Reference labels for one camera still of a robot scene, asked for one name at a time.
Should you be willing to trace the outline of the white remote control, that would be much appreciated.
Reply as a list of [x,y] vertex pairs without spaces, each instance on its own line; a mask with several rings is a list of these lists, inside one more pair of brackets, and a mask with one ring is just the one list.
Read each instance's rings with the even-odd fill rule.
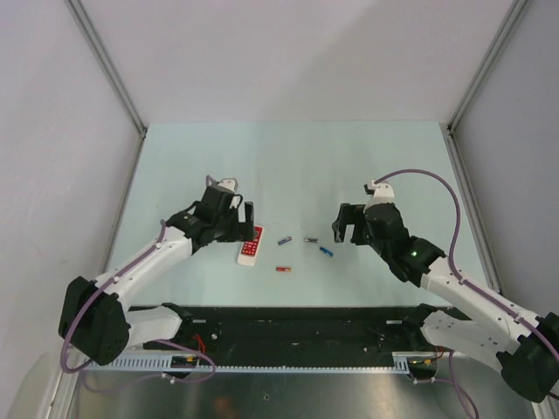
[[255,237],[252,241],[244,242],[237,257],[237,263],[242,266],[254,266],[259,254],[259,247],[265,229],[255,226]]

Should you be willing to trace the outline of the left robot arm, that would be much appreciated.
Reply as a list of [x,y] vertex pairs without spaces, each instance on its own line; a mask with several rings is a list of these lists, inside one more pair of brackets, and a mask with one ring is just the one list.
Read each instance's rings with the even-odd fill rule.
[[77,277],[67,286],[59,321],[63,371],[78,370],[67,364],[70,347],[101,366],[125,349],[149,342],[187,347],[193,328],[192,317],[184,308],[163,303],[134,311],[134,297],[209,244],[242,243],[255,236],[253,204],[238,193],[237,180],[208,178],[203,197],[162,221],[158,235],[127,262],[93,280]]

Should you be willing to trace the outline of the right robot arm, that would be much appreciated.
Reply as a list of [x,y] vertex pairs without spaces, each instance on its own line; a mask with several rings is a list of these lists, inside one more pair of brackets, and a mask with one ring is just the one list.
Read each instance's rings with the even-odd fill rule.
[[431,242],[412,236],[393,203],[371,206],[343,203],[332,224],[343,242],[353,226],[351,243],[368,245],[402,282],[431,292],[465,314],[458,320],[425,304],[418,318],[403,328],[413,350],[429,344],[475,359],[497,371],[505,383],[530,402],[543,402],[558,383],[558,316],[541,316],[454,273],[446,254]]

